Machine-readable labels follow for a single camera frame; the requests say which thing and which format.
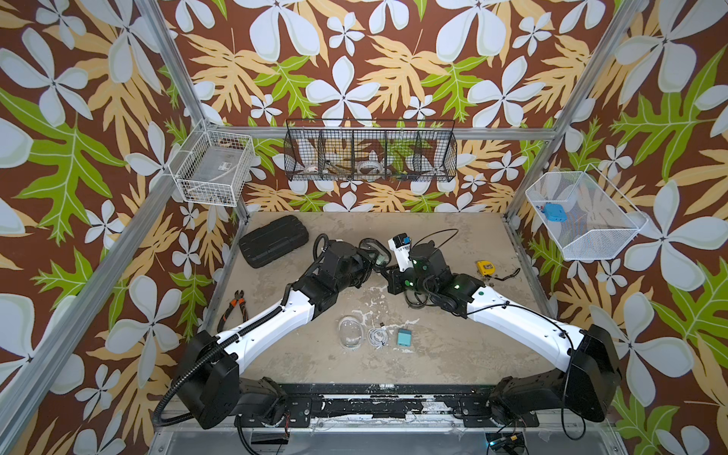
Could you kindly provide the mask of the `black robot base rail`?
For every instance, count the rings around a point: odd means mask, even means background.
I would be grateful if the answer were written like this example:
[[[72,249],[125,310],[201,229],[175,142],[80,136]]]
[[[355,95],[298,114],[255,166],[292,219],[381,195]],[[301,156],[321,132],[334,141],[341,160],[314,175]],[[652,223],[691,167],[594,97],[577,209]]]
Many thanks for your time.
[[[500,428],[486,385],[447,384],[280,384],[277,398],[255,403],[242,398],[231,412],[248,428],[312,428],[316,419],[362,417],[403,423],[444,417],[466,428]]]

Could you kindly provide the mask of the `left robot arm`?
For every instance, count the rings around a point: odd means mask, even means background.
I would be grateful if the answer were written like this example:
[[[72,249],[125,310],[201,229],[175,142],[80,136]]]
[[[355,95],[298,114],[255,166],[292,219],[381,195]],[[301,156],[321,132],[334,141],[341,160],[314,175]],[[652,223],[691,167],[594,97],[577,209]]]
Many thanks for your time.
[[[376,267],[382,248],[375,239],[356,246],[324,234],[321,252],[305,273],[284,288],[278,303],[227,331],[202,331],[191,339],[168,392],[158,402],[153,425],[168,427],[195,420],[207,430],[244,405],[274,407],[284,393],[272,380],[241,377],[250,363],[289,333],[331,308],[339,293],[360,288]]]

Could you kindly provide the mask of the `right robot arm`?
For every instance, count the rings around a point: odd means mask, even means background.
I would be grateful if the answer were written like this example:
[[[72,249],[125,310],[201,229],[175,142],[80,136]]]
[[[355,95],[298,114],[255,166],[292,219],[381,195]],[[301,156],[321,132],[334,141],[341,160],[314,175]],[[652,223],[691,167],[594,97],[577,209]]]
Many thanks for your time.
[[[532,411],[566,410],[591,422],[605,420],[622,380],[610,333],[558,322],[504,297],[482,280],[455,274],[434,242],[400,234],[388,242],[396,264],[386,276],[392,294],[411,291],[456,317],[495,329],[539,354],[553,370],[506,377],[493,389],[489,415],[508,424]]]

